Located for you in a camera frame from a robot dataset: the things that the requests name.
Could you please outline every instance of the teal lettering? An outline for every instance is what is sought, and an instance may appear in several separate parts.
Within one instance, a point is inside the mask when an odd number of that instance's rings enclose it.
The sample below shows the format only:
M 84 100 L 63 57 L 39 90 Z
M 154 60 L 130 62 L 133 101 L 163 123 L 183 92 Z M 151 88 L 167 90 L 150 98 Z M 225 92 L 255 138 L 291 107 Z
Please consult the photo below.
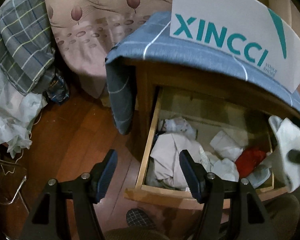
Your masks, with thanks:
M 257 50 L 262 50 L 262 47 L 256 42 L 250 42 L 244 47 L 244 56 L 249 62 L 255 63 L 256 60 L 249 55 L 249 50 L 251 48 L 257 48 Z
M 261 65 L 265 61 L 267 55 L 268 55 L 268 50 L 265 49 L 265 51 L 263 52 L 257 66 L 261 67 Z
M 203 30 L 204 30 L 205 24 L 206 24 L 206 21 L 200 19 L 199 28 L 198 28 L 198 34 L 197 34 L 197 41 L 202 41 Z
M 241 55 L 240 51 L 237 50 L 237 49 L 234 49 L 233 46 L 232 46 L 232 42 L 234 39 L 240 39 L 242 41 L 246 41 L 247 38 L 239 33 L 233 33 L 231 34 L 228 39 L 227 39 L 227 45 L 228 45 L 228 49 L 233 53 L 233 54 L 236 54 L 236 55 Z
M 186 22 L 184 21 L 183 17 L 180 15 L 180 14 L 176 14 L 176 17 L 177 19 L 179 20 L 180 22 L 180 27 L 179 29 L 177 29 L 175 31 L 175 33 L 173 35 L 180 35 L 182 32 L 185 32 L 185 34 L 187 35 L 188 38 L 191 38 L 192 39 L 192 35 L 191 35 L 191 32 L 187 26 L 190 25 L 191 23 L 193 23 L 197 18 L 194 18 L 194 17 L 190 17 L 188 20 L 187 20 L 187 24 Z
M 216 41 L 216 45 L 219 48 L 222 48 L 223 42 L 225 41 L 227 30 L 228 29 L 226 27 L 222 27 L 220 36 L 218 36 L 216 26 L 214 25 L 214 23 L 209 22 L 208 23 L 208 28 L 207 28 L 207 34 L 206 34 L 206 37 L 204 39 L 204 42 L 205 43 L 210 43 L 211 35 L 213 34 L 214 40 Z

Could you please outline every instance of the screw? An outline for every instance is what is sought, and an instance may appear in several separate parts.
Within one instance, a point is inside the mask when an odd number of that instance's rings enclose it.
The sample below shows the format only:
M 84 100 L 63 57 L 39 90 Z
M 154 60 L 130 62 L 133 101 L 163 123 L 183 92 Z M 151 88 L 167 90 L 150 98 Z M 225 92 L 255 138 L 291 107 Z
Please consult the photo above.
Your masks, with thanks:
M 209 172 L 208 174 L 207 174 L 207 178 L 208 179 L 214 179 L 216 177 L 216 175 L 214 174 L 214 173 L 212 173 L 212 172 Z
M 49 184 L 50 186 L 52 186 L 52 185 L 54 185 L 56 182 L 57 182 L 56 179 L 49 179 L 48 184 Z
M 244 185 L 248 185 L 249 181 L 246 178 L 241 179 L 241 183 Z
M 82 174 L 81 174 L 81 178 L 83 178 L 83 179 L 88 179 L 88 178 L 90 178 L 90 173 L 88 173 L 88 172 L 82 173 Z

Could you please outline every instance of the wooden drawer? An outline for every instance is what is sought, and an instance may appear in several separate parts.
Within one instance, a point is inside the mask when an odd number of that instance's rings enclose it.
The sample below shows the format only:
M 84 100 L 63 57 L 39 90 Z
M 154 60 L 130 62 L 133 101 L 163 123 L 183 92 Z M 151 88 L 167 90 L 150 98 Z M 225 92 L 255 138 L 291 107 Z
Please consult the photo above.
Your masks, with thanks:
M 136 186 L 125 190 L 125 198 L 173 208 L 202 209 L 202 204 L 197 203 L 190 192 L 145 185 L 158 120 L 176 116 L 184 117 L 198 130 L 197 141 L 205 151 L 214 152 L 210 141 L 220 130 L 225 130 L 230 136 L 232 133 L 239 134 L 238 143 L 241 145 L 258 145 L 262 150 L 272 152 L 268 116 L 265 114 L 228 103 L 220 98 L 164 87 L 160 89 L 157 97 Z M 285 192 L 285 188 L 275 185 L 273 175 L 257 189 L 261 200 L 271 199 Z M 224 208 L 229 207 L 230 200 L 226 199 Z

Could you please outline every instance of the plaid slipper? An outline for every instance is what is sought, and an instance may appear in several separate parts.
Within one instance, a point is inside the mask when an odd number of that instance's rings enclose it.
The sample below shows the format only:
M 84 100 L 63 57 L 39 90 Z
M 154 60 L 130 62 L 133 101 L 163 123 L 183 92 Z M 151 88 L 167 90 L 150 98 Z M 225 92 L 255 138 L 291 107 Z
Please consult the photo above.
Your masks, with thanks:
M 126 214 L 127 224 L 129 227 L 145 227 L 149 229 L 155 229 L 156 226 L 148 215 L 138 208 L 130 209 Z

